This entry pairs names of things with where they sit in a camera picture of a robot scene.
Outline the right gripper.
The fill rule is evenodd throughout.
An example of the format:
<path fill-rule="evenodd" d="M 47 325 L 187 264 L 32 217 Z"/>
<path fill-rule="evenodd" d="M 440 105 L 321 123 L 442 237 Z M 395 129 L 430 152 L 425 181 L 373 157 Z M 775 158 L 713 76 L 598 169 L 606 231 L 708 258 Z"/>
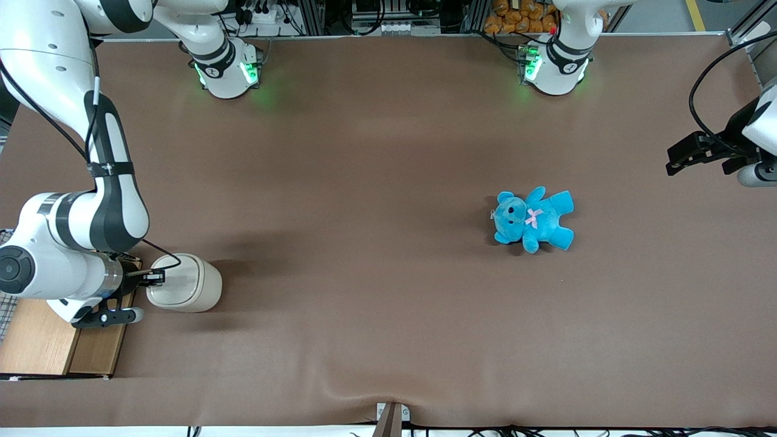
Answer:
<path fill-rule="evenodd" d="M 97 295 L 82 299 L 70 297 L 48 300 L 48 307 L 76 329 L 108 328 L 142 320 L 144 312 L 141 308 L 125 308 L 122 301 L 138 286 L 163 284 L 166 281 L 166 271 L 140 271 L 142 261 L 128 254 L 119 254 L 109 260 L 105 279 L 97 289 Z"/>

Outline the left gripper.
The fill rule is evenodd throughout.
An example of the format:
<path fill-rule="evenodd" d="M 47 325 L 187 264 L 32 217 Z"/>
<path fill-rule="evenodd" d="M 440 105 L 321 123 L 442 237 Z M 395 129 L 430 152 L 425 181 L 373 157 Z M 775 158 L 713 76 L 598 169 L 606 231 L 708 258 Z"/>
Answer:
<path fill-rule="evenodd" d="M 759 97 L 733 114 L 724 129 L 724 139 L 748 157 L 724 161 L 725 175 L 757 177 L 760 160 L 773 160 L 776 152 L 776 78 L 762 89 Z M 667 149 L 669 177 L 689 166 L 724 160 L 727 148 L 703 132 L 692 132 Z"/>

